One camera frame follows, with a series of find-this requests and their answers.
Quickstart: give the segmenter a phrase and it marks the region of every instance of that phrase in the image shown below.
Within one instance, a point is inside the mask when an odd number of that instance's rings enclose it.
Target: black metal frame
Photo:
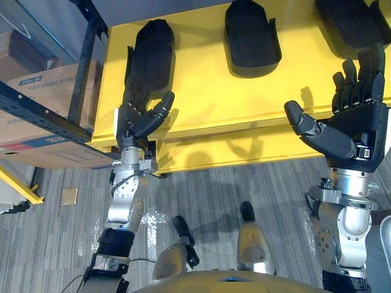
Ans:
[[[78,72],[75,78],[73,94],[68,112],[68,119],[61,117],[52,110],[43,107],[24,94],[14,90],[0,81],[0,108],[18,118],[41,127],[58,136],[64,137],[74,143],[78,143],[90,150],[102,153],[85,145],[91,141],[91,133],[79,126],[84,94],[91,63],[95,36],[108,35],[108,27],[104,23],[91,0],[70,0],[76,4],[81,13],[88,21],[83,48],[79,60]],[[111,153],[102,153],[114,159],[120,154],[116,148]]]

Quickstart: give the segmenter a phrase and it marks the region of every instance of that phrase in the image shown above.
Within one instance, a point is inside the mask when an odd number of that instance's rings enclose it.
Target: screw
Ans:
[[[369,189],[379,189],[379,186],[376,182],[369,182],[368,183],[368,188]]]

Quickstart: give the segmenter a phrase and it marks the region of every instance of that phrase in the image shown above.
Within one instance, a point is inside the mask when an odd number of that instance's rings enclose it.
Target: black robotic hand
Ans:
[[[119,148],[131,145],[147,147],[147,136],[155,131],[168,116],[174,102],[174,93],[166,92],[161,101],[147,110],[150,91],[138,78],[129,74],[133,48],[128,47],[128,65],[125,75],[123,102],[119,108],[117,143]]]
[[[351,59],[333,76],[334,116],[316,121],[295,101],[285,112],[295,133],[314,150],[323,153],[330,167],[374,172],[383,160],[389,109],[382,103],[386,55],[380,44],[359,53],[360,70]]]

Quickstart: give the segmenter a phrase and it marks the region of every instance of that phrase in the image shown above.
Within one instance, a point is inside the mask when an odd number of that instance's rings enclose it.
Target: cable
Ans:
[[[131,259],[130,262],[132,261],[147,261],[147,262],[152,262],[154,264],[156,264],[156,261],[152,261],[151,259],[147,259],[147,258],[135,258],[135,259]]]
[[[305,197],[305,202],[307,203],[307,206],[309,207],[309,209],[311,210],[311,214],[313,214],[313,207],[312,205],[310,204],[310,201],[308,199],[308,197],[310,196],[310,194],[308,192],[306,192],[304,194],[304,197]]]
[[[114,185],[111,189],[111,195],[114,196],[114,192],[125,182],[127,182],[130,178],[135,177],[137,175],[144,174],[144,172],[134,172],[132,175],[126,177],[125,179],[122,179],[120,182],[118,182],[116,185]]]
[[[76,290],[76,293],[79,293],[79,290],[81,288],[81,285],[83,284],[84,279],[81,279],[78,289]]]
[[[308,208],[311,210],[311,216],[319,218],[319,206],[321,202],[319,200],[314,200],[308,192],[304,194],[304,198]],[[310,204],[309,198],[314,200],[313,204]]]
[[[152,262],[152,263],[156,264],[156,261],[152,261],[151,259],[147,259],[147,258],[135,258],[135,259],[131,259],[131,260],[130,260],[130,262],[133,262],[133,261],[147,261],[147,262]],[[74,278],[71,280],[71,282],[69,282],[69,283],[66,285],[66,287],[63,288],[63,290],[61,290],[60,293],[64,293],[64,292],[69,288],[69,286],[72,285],[72,283],[73,283],[74,281],[76,281],[78,278],[81,278],[81,277],[83,277],[83,276],[84,276],[84,275],[78,275],[78,276],[74,277]],[[81,280],[80,285],[79,285],[78,289],[76,290],[76,293],[79,292],[79,290],[80,290],[82,284],[83,284],[83,279]]]
[[[83,277],[83,276],[84,276],[84,275],[78,275],[77,277],[74,277],[74,278],[72,279],[72,281],[69,282],[69,283],[66,285],[66,287],[63,288],[63,290],[61,290],[60,293],[64,293],[64,292],[68,289],[68,287],[72,285],[72,283],[73,283],[74,281],[76,281],[78,278],[81,278],[81,277]]]

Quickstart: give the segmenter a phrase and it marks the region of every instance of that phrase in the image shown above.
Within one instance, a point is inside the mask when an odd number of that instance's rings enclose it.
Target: cardboard box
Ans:
[[[66,117],[78,64],[13,79],[8,85],[55,113]],[[80,125],[92,131],[100,89],[102,67],[91,61]],[[42,168],[95,168],[111,159],[0,111],[0,157]]]
[[[46,59],[13,30],[0,35],[0,81],[46,70]]]

